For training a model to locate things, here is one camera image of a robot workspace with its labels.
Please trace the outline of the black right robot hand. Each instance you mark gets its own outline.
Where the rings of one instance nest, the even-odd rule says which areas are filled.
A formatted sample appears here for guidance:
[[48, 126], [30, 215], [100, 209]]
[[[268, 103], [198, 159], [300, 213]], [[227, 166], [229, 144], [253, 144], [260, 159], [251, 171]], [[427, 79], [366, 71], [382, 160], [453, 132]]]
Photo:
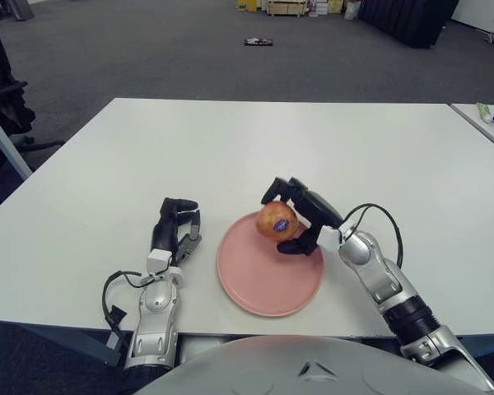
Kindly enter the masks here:
[[311, 255], [318, 247], [317, 239], [323, 226], [337, 229], [343, 218], [320, 195], [308, 189], [299, 179], [290, 178], [288, 181], [275, 178], [261, 199], [262, 204], [269, 203], [276, 196], [281, 202], [292, 201], [295, 210], [303, 216], [310, 227], [299, 237], [277, 244], [279, 253]]

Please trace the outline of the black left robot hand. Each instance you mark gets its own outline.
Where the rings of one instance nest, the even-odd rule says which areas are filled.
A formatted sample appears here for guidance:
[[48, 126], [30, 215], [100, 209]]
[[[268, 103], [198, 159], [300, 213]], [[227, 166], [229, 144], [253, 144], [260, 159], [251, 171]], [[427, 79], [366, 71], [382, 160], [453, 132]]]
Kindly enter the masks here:
[[151, 250], [172, 253], [170, 265], [178, 266], [201, 242], [200, 225], [200, 211], [195, 201], [166, 197], [152, 231]]

